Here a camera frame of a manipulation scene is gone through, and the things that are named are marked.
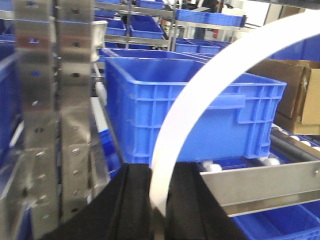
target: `crate rim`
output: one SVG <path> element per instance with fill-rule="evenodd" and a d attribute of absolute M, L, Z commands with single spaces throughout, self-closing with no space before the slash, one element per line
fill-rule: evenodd
<path fill-rule="evenodd" d="M 204 63 L 200 60 L 192 60 L 192 59 L 174 59 L 174 58 L 145 58 L 145 57 L 122 57 L 122 56 L 115 56 L 115 57 L 106 57 L 105 61 L 109 62 L 113 66 L 117 66 L 119 71 L 121 71 L 121 74 L 124 74 L 126 76 L 126 81 L 128 83 L 132 83 L 135 85 L 157 85 L 157 86 L 185 86 L 188 82 L 156 82 L 156 81 L 140 81 L 136 80 L 131 74 L 129 74 L 121 65 L 117 64 L 113 59 L 142 59 L 142 60 L 148 60 L 148 61 L 191 61 L 202 64 L 204 66 Z M 243 74 L 246 74 L 248 76 L 254 76 L 257 77 L 257 75 L 244 72 Z M 248 85 L 248 86 L 286 86 L 287 84 L 285 82 L 281 82 L 276 79 L 271 79 L 268 77 L 258 76 L 259 79 L 265 80 L 266 82 L 241 82 L 241 83 L 231 83 L 228 86 L 230 87 L 236 87 L 239 85 Z"/>

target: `metal shelf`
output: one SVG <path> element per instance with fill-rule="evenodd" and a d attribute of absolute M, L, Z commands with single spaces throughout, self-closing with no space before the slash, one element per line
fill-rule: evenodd
<path fill-rule="evenodd" d="M 173 12 L 168 10 L 152 9 L 138 6 L 130 6 L 129 10 L 129 6 L 123 4 L 95 2 L 95 7 L 104 10 L 114 10 L 121 14 L 129 14 L 130 12 L 133 15 L 152 15 L 164 18 L 172 18 L 173 16 Z"/>
<path fill-rule="evenodd" d="M 109 43 L 117 44 L 138 44 L 138 45 L 148 45 L 156 47 L 167 47 L 168 40 L 165 39 L 154 39 L 154 38 L 144 38 L 144 37 L 134 37 L 134 36 L 118 36 L 118 35 L 105 35 L 104 40 Z"/>
<path fill-rule="evenodd" d="M 304 9 L 320 9 L 320 4 L 309 0 L 250 0 L 254 2 L 263 2 L 268 4 L 286 5 Z"/>
<path fill-rule="evenodd" d="M 255 29 L 246 28 L 246 27 L 237 27 L 237 26 L 224 26 L 224 25 L 214 25 L 214 24 L 207 24 L 207 23 L 198 23 L 198 22 L 190 22 L 190 21 L 175 21 L 176 26 L 187 26 L 187 27 L 197 27 L 197 28 L 204 28 L 204 29 L 218 29 L 218 30 L 229 30 L 234 32 L 252 32 Z"/>
<path fill-rule="evenodd" d="M 0 10 L 0 19 L 14 20 L 15 19 L 15 12 Z"/>

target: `plastic crate handle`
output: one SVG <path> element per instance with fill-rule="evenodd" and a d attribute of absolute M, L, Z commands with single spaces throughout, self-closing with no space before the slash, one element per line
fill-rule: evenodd
<path fill-rule="evenodd" d="M 207 110 L 243 109 L 246 105 L 246 95 L 238 93 L 222 93 L 208 106 Z"/>

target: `blue crate stack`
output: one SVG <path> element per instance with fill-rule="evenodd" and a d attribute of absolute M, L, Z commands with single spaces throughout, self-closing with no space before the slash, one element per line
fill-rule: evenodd
<path fill-rule="evenodd" d="M 107 111 L 128 163 L 151 162 L 167 112 L 202 66 L 192 60 L 106 58 Z M 284 87 L 285 83 L 273 79 L 243 74 L 203 114 L 179 161 L 267 156 L 271 125 Z"/>

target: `mounting hole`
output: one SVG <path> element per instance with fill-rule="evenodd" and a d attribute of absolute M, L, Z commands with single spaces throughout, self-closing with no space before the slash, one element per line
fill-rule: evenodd
<path fill-rule="evenodd" d="M 41 75 L 41 72 L 39 71 L 32 71 L 31 72 L 31 75 L 34 76 L 34 77 L 39 77 Z"/>
<path fill-rule="evenodd" d="M 45 129 L 44 129 L 43 127 L 37 127 L 37 128 L 34 130 L 34 132 L 35 132 L 36 134 L 43 133 L 44 131 L 45 131 Z"/>
<path fill-rule="evenodd" d="M 72 43 L 72 47 L 73 47 L 73 48 L 79 48 L 79 47 L 80 47 L 79 42 L 77 42 L 77 41 L 73 42 L 73 43 Z"/>
<path fill-rule="evenodd" d="M 71 9 L 71 12 L 72 12 L 73 14 L 79 14 L 79 13 L 80 13 L 79 9 L 76 9 L 76 8 L 72 8 L 72 9 Z"/>
<path fill-rule="evenodd" d="M 26 8 L 36 9 L 36 8 L 38 8 L 38 4 L 37 4 L 37 2 L 35 2 L 35 1 L 26 1 L 25 7 L 26 7 Z"/>
<path fill-rule="evenodd" d="M 31 38 L 29 38 L 29 43 L 30 44 L 39 44 L 40 40 L 38 38 L 31 37 Z"/>
<path fill-rule="evenodd" d="M 77 72 L 74 72 L 74 73 L 72 73 L 71 75 L 72 75 L 72 77 L 74 77 L 74 78 L 78 78 L 78 77 L 80 77 L 80 74 L 79 74 L 79 73 L 77 73 Z"/>

